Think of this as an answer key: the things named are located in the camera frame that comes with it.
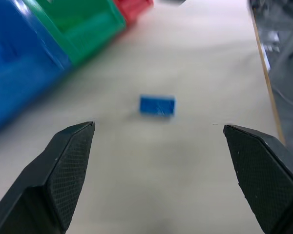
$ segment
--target blue lego brick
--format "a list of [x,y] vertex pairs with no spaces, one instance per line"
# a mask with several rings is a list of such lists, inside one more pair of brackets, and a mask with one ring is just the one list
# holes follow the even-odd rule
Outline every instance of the blue lego brick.
[[172,96],[141,95],[140,112],[157,116],[174,115],[175,98]]

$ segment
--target wooden table edge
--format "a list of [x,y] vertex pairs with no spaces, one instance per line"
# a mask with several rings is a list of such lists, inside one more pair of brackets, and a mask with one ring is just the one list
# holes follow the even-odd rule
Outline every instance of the wooden table edge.
[[255,36],[256,36],[257,47],[258,47],[258,51],[259,51],[259,54],[260,54],[260,59],[261,59],[261,62],[262,62],[262,67],[263,67],[264,76],[265,76],[265,80],[266,80],[266,85],[267,85],[267,89],[268,89],[268,93],[269,93],[269,97],[270,97],[270,101],[271,101],[271,105],[272,105],[272,112],[273,112],[274,120],[275,120],[276,126],[277,126],[279,140],[284,145],[286,145],[285,138],[284,138],[284,135],[283,135],[283,132],[282,132],[282,127],[281,127],[279,114],[278,114],[278,111],[277,111],[277,106],[275,104],[275,100],[274,100],[273,93],[272,93],[272,86],[270,84],[268,71],[267,71],[267,68],[266,68],[266,65],[265,65],[265,61],[264,61],[264,55],[263,55],[263,51],[262,51],[262,48],[261,48],[261,44],[260,44],[260,40],[259,40],[259,36],[258,36],[258,30],[257,30],[257,26],[256,26],[256,23],[255,23],[254,15],[251,14],[251,17],[252,17],[253,27],[254,27],[254,31],[255,31]]

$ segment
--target textured grip pad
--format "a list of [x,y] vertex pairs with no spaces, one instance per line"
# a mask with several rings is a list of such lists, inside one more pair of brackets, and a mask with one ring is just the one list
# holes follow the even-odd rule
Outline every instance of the textured grip pad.
[[88,126],[71,138],[47,182],[51,203],[65,231],[69,228],[83,188],[92,134],[92,126]]
[[260,139],[224,128],[239,185],[266,234],[279,233],[293,211],[293,179]]

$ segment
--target green plastic bin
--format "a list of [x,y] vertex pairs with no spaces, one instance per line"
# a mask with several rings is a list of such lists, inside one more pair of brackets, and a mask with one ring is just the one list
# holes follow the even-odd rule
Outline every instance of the green plastic bin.
[[113,0],[24,0],[73,64],[125,28]]

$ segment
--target blue block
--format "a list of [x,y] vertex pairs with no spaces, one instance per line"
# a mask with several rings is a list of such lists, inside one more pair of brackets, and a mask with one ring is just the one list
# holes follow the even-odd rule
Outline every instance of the blue block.
[[0,0],[0,126],[72,67],[22,0]]
[[172,96],[141,95],[140,112],[157,116],[174,115],[175,98]]

